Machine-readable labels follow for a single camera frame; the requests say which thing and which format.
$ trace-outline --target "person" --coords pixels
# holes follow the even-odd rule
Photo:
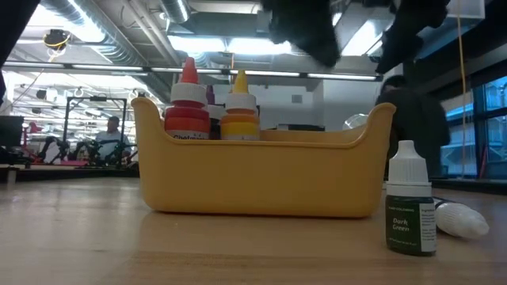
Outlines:
[[[104,159],[107,155],[111,154],[114,151],[116,145],[120,142],[121,133],[118,131],[118,127],[120,126],[120,118],[117,116],[111,116],[108,120],[108,130],[101,131],[97,134],[95,138],[98,142],[117,140],[118,142],[109,142],[102,144],[102,147],[99,149],[98,153],[101,159]],[[128,137],[124,135],[124,144],[130,144],[128,141]],[[130,155],[130,147],[124,149],[123,156],[127,157]]]
[[[412,140],[417,153],[426,159],[428,175],[441,177],[440,147],[449,144],[451,136],[440,102],[415,93],[404,76],[395,75],[383,83],[375,104],[381,103],[396,106],[387,158],[398,151],[398,141]]]

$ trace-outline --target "bottle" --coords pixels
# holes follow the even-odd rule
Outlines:
[[[435,205],[426,161],[413,141],[400,141],[389,161],[386,243],[397,253],[432,256],[436,252]]]
[[[210,131],[206,89],[197,84],[194,58],[188,57],[179,83],[173,85],[165,129],[175,139],[208,139]]]
[[[490,231],[487,221],[477,211],[461,203],[433,197],[436,226],[459,238],[476,239]]]
[[[257,115],[257,101],[248,92],[244,70],[238,72],[232,93],[225,102],[227,114],[221,120],[222,139],[259,140],[260,120]]]
[[[208,99],[208,113],[211,121],[209,139],[220,139],[220,120],[225,114],[225,108],[223,105],[215,104],[215,93],[212,85],[208,85],[206,89],[206,98]]]

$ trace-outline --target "white dropper cap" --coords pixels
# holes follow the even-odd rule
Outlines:
[[[476,239],[488,234],[490,226],[480,213],[460,203],[444,203],[436,209],[436,225],[456,237]]]
[[[414,141],[398,142],[398,152],[389,160],[389,183],[428,184],[426,160],[414,147]]]

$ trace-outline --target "desk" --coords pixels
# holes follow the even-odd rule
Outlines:
[[[435,190],[490,234],[439,234],[434,257],[387,249],[372,218],[155,213],[135,178],[0,186],[0,284],[507,284],[507,197]]]

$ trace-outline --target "red bottle cap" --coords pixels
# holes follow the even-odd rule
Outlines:
[[[183,75],[180,82],[197,84],[199,78],[197,77],[196,61],[193,57],[187,57],[185,60],[185,67],[183,67]]]

